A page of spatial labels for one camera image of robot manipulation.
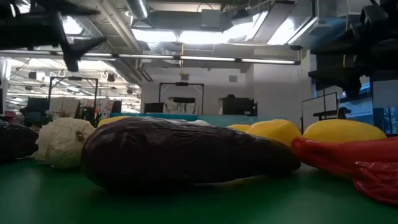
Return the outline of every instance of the white column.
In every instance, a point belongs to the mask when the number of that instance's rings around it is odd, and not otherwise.
[[[0,77],[1,77],[0,89],[2,91],[2,100],[1,100],[2,111],[0,111],[0,115],[3,115],[6,109],[6,98],[7,98],[10,74],[11,74],[11,64],[6,59],[0,59]]]

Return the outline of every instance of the green table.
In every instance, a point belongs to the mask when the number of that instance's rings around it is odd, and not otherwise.
[[[398,209],[303,166],[292,177],[173,195],[109,194],[78,170],[28,159],[0,166],[2,224],[398,223]]]

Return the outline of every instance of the red inflatable object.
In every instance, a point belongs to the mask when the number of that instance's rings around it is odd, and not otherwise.
[[[350,179],[362,194],[398,206],[398,137],[345,143],[300,137],[292,146],[304,163]]]

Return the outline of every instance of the desk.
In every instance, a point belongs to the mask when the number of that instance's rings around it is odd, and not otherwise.
[[[397,223],[398,209],[353,185],[303,166],[284,179],[173,195],[109,194],[80,171],[30,159],[0,166],[0,222],[88,223]]]

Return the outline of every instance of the ceiling pipe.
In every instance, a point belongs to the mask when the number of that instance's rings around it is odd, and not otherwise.
[[[141,52],[141,48],[139,46],[135,46],[134,43],[132,42],[131,39],[127,36],[126,33],[124,33],[121,30],[121,27],[116,24],[114,19],[109,15],[105,7],[103,6],[102,2],[100,0],[96,0],[98,9],[101,11],[101,14],[104,15],[104,17],[111,23],[113,28],[116,30],[116,32],[120,35],[120,37],[125,41],[125,43],[130,47],[133,52]]]
[[[103,5],[109,9],[109,12],[112,14],[112,16],[116,19],[116,21],[119,23],[120,27],[124,31],[124,33],[127,35],[131,43],[134,45],[136,48],[137,52],[142,52],[141,46],[139,45],[138,40],[134,36],[134,34],[131,31],[130,25],[125,25],[125,21],[120,18],[119,13],[115,10],[115,8],[112,6],[112,4],[109,3],[109,0],[103,0]]]
[[[145,19],[149,15],[149,6],[145,0],[126,0],[126,5],[135,19]]]

